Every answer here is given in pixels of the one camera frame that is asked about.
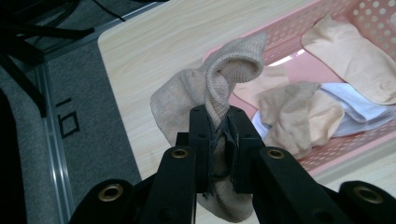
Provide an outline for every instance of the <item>white fabric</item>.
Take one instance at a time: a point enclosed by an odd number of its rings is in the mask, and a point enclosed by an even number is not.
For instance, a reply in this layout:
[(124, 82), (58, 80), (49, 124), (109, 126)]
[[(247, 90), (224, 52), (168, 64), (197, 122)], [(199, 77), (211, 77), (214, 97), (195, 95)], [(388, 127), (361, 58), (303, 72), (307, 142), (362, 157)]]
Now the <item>white fabric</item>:
[(258, 110), (254, 114), (251, 122), (253, 123), (254, 128), (256, 129), (256, 131), (259, 133), (259, 135), (262, 137), (262, 140), (263, 140), (265, 138), (265, 136), (267, 136), (268, 131), (270, 130), (271, 126), (268, 124), (262, 123), (260, 110)]
[(396, 119), (396, 105), (375, 104), (348, 83), (323, 83), (321, 90), (337, 100), (345, 111), (334, 137), (370, 131)]

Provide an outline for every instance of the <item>clothing pile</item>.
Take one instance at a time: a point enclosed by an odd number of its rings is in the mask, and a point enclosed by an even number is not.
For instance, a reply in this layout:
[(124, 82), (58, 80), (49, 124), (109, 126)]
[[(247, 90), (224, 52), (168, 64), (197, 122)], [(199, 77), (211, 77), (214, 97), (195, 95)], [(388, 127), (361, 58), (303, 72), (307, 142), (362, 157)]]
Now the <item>clothing pile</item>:
[(224, 45), (199, 68), (175, 74), (150, 98), (158, 127), (171, 146), (189, 130), (189, 113), (205, 105), (215, 132), (210, 190), (198, 203), (214, 215), (240, 222), (253, 212), (251, 195), (233, 191), (225, 161), (227, 134), (220, 128), (232, 93), (255, 106), (253, 124), (267, 146), (283, 147), (296, 159), (330, 138), (373, 129), (395, 119), (396, 64), (348, 23), (324, 17), (302, 37), (308, 52), (345, 83), (290, 83), (281, 66), (264, 66), (266, 33)]

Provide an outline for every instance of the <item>fabric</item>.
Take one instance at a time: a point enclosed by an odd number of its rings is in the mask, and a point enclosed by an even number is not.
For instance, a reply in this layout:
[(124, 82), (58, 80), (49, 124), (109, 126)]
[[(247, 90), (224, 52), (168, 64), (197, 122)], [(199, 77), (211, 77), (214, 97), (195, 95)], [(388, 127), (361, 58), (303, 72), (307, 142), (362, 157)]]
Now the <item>fabric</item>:
[(289, 84), (290, 81), (283, 66), (265, 66), (257, 78), (246, 83), (236, 84), (233, 93), (254, 107), (259, 108), (259, 94), (261, 92)]
[(290, 55), (290, 57), (291, 60), (282, 63), (288, 71), (290, 84), (301, 81), (317, 83), (344, 82), (324, 62), (304, 49), (300, 49), (294, 55)]
[(252, 120), (253, 116), (256, 114), (257, 112), (257, 108), (254, 107), (253, 105), (247, 103), (245, 100), (237, 97), (234, 93), (232, 93), (230, 95), (230, 99), (228, 99), (228, 103), (230, 105), (236, 106), (238, 108), (241, 108), (245, 111), (245, 113), (247, 114), (247, 117)]
[[(285, 91), (286, 89), (290, 89), (291, 87), (279, 89), (278, 91)], [(295, 97), (290, 97), (288, 100), (295, 100)], [(276, 113), (277, 111), (272, 110), (271, 107), (268, 107), (267, 113)], [(329, 142), (330, 138), (334, 135), (336, 130), (338, 129), (343, 117), (344, 117), (344, 110), (341, 107), (341, 105), (336, 102), (332, 97), (328, 96), (326, 93), (321, 92), (321, 91), (316, 91), (312, 98), (307, 100), (307, 112), (308, 112), (308, 117), (307, 117), (307, 122), (309, 126), (309, 132), (305, 133), (306, 139), (305, 141), (310, 141), (310, 146), (315, 147), (315, 146), (323, 146), (326, 143)], [(281, 110), (280, 113), (283, 115), (280, 115), (282, 117), (291, 117), (292, 118), (292, 113), (294, 111), (286, 111), (286, 110)], [(266, 124), (265, 118), (262, 116), (261, 111), (259, 110), (253, 117), (252, 123), (253, 126), (256, 128), (257, 132), (259, 135), (262, 137), (265, 143), (269, 144), (270, 139), (266, 139), (267, 134), (271, 130), (271, 126)], [(292, 130), (293, 132), (300, 132), (298, 130), (293, 130), (295, 126), (293, 127), (288, 127), (285, 126), (285, 132), (290, 132)], [(273, 138), (278, 139), (279, 136), (274, 134), (272, 136)], [(301, 138), (290, 138), (288, 140), (289, 145), (291, 145), (291, 142), (294, 142), (295, 145), (298, 145), (297, 143), (299, 141), (302, 141), (303, 139)], [(279, 146), (283, 146), (285, 149), (286, 144), (285, 143), (279, 143)]]
[(251, 123), (253, 124), (254, 128), (256, 129), (257, 133), (259, 133), (262, 139), (264, 139), (267, 136), (268, 132), (271, 129), (270, 125), (262, 123), (262, 113), (260, 112), (260, 110), (258, 110), (254, 114)]
[(374, 104), (348, 83), (323, 83), (321, 90), (338, 101), (346, 112), (334, 137), (370, 131), (396, 119), (396, 105)]
[(308, 102), (318, 83), (300, 82), (260, 94), (262, 123), (272, 126), (264, 139), (268, 147), (282, 147), (300, 159), (311, 151)]
[[(235, 39), (210, 54), (201, 67), (175, 74), (151, 96), (151, 111), (172, 146), (177, 133), (189, 130), (189, 113), (197, 105), (205, 105), (215, 128), (220, 125), (230, 108), (228, 99), (235, 83), (262, 73), (265, 43), (265, 33)], [(217, 132), (212, 138), (217, 139), (213, 149), (216, 173), (226, 169), (225, 137)], [(235, 194), (229, 176), (212, 178), (211, 186), (211, 194), (199, 194), (197, 201), (214, 215), (238, 222), (252, 214), (251, 196)]]
[(302, 44), (370, 101), (396, 103), (396, 62), (350, 23), (325, 16), (303, 34)]
[[(300, 159), (313, 146), (330, 140), (344, 110), (334, 99), (317, 91), (319, 87), (318, 83), (300, 82), (260, 94), (261, 122), (271, 126), (263, 138), (265, 145), (285, 148)], [(268, 126), (258, 129), (265, 133)]]

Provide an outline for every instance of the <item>folded clothing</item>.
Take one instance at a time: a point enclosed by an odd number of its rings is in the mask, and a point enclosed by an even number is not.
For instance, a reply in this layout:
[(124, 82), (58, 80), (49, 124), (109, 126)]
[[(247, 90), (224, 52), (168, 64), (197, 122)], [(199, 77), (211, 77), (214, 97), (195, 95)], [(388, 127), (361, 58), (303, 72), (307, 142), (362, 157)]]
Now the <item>folded clothing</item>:
[[(370, 131), (384, 125), (390, 120), (396, 119), (396, 105), (378, 105), (363, 97), (348, 83), (322, 83), (319, 92), (322, 92), (337, 101), (345, 111), (344, 117), (338, 124), (336, 131), (331, 137), (347, 136), (354, 133)], [(321, 100), (311, 101), (312, 104), (326, 105)], [(312, 134), (323, 135), (326, 132), (313, 131), (318, 127), (316, 122), (324, 119), (309, 119), (311, 139), (315, 137)], [(271, 126), (262, 123), (261, 111), (257, 111), (252, 119), (253, 126), (256, 128), (262, 139), (270, 132)], [(320, 146), (312, 141), (312, 147)]]
[(396, 62), (352, 24), (327, 15), (303, 34), (302, 44), (370, 101), (396, 103)]

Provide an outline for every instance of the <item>light wooden table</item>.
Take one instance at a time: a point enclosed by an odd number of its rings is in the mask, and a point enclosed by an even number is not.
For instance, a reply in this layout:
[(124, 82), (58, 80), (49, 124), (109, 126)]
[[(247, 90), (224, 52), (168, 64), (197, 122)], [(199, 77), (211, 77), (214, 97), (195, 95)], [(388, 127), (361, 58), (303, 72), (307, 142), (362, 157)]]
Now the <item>light wooden table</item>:
[[(170, 147), (151, 114), (149, 97), (178, 71), (199, 67), (208, 50), (311, 1), (170, 1), (100, 36), (99, 48), (142, 178), (157, 171)], [(394, 157), (390, 162), (394, 170)], [(321, 178), (335, 189), (345, 181)], [(396, 179), (394, 173), (390, 178)], [(198, 207), (197, 223), (225, 222)]]

